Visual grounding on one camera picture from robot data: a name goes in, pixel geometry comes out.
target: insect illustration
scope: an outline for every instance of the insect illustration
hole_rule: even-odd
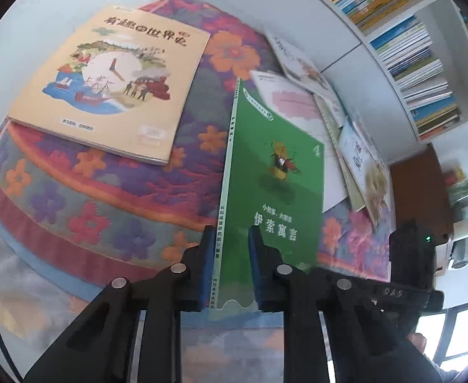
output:
[[[273,148],[273,154],[271,155],[273,167],[271,167],[271,172],[275,177],[279,180],[286,180],[289,171],[300,172],[294,163],[296,153],[294,153],[292,158],[289,158],[287,148],[283,142],[276,142],[274,145],[272,142],[271,148]]]

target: sailboat illustration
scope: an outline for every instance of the sailboat illustration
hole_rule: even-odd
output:
[[[69,89],[69,86],[71,86],[71,82],[71,78],[64,78],[55,83],[55,86],[60,89]]]
[[[110,88],[108,87],[109,81],[107,80],[106,83],[103,84],[105,76],[99,76],[93,82],[90,83],[90,78],[87,79],[85,85],[91,89],[92,95],[86,95],[83,92],[76,92],[75,101],[79,103],[87,103],[93,107],[96,107],[101,102],[107,101],[108,99],[113,99],[113,96],[109,96],[111,94]]]

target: beige book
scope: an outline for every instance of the beige book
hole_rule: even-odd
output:
[[[108,7],[34,73],[10,107],[16,122],[165,165],[209,33]]]

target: black mechanical device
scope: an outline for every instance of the black mechanical device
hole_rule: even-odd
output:
[[[200,245],[154,278],[116,278],[84,309],[29,370],[25,383],[125,383],[131,375],[136,328],[146,311],[138,382],[180,383],[180,313],[205,306],[215,229]],[[381,311],[436,312],[443,294],[432,289],[347,277],[322,268],[305,273],[283,263],[249,230],[256,300],[284,315],[284,383],[329,382],[318,311],[325,316],[339,383],[441,383],[427,359]]]

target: blue sea illustration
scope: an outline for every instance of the blue sea illustration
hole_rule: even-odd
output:
[[[52,98],[62,99],[80,111],[91,114],[109,115],[125,111],[115,99],[105,98],[105,101],[97,105],[93,104],[95,102],[88,102],[87,99],[90,98],[98,99],[98,95],[85,84],[82,74],[77,72],[59,72],[56,80],[49,83],[42,91]]]

